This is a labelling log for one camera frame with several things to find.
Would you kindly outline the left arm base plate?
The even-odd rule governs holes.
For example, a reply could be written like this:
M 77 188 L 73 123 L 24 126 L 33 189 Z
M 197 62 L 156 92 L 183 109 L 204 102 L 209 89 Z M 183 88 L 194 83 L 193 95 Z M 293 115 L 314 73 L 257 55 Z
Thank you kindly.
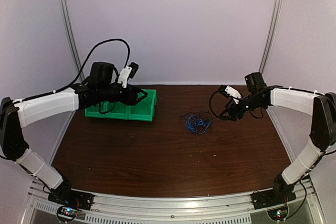
M 68 199 L 62 200 L 60 197 L 56 197 L 55 193 L 49 193 L 48 200 L 73 209 L 90 210 L 93 202 L 93 194 L 71 190 Z

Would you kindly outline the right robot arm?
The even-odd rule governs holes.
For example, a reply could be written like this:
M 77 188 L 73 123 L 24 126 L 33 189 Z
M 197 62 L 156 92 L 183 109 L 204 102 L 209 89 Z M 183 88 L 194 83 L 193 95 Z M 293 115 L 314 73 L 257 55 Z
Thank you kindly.
M 225 100 L 213 116 L 222 121 L 239 121 L 246 116 L 270 117 L 290 164 L 274 179 L 269 199 L 279 204 L 294 191 L 299 180 L 312 173 L 323 158 L 335 151 L 335 93 L 267 85 L 260 72 L 244 77 L 246 90 L 221 85 L 212 98 Z

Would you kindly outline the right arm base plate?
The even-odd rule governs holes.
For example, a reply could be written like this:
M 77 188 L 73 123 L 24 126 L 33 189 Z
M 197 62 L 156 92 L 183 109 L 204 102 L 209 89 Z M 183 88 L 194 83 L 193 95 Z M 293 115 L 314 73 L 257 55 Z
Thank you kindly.
M 296 199 L 294 192 L 289 192 L 285 195 L 276 195 L 273 189 L 264 191 L 255 190 L 250 194 L 254 209 L 268 208 L 276 205 L 285 204 L 287 201 Z

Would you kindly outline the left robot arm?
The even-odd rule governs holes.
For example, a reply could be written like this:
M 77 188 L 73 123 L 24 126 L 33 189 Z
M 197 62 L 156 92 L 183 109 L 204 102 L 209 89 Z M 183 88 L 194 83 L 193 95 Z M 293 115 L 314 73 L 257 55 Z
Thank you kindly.
M 132 62 L 124 67 L 115 82 L 115 66 L 94 62 L 89 77 L 61 91 L 37 95 L 33 98 L 1 101 L 1 149 L 4 157 L 38 178 L 64 205 L 71 205 L 76 197 L 70 182 L 49 165 L 24 140 L 22 129 L 51 116 L 84 110 L 102 102 L 121 102 L 134 106 L 147 97 L 147 92 L 128 84 L 139 66 Z

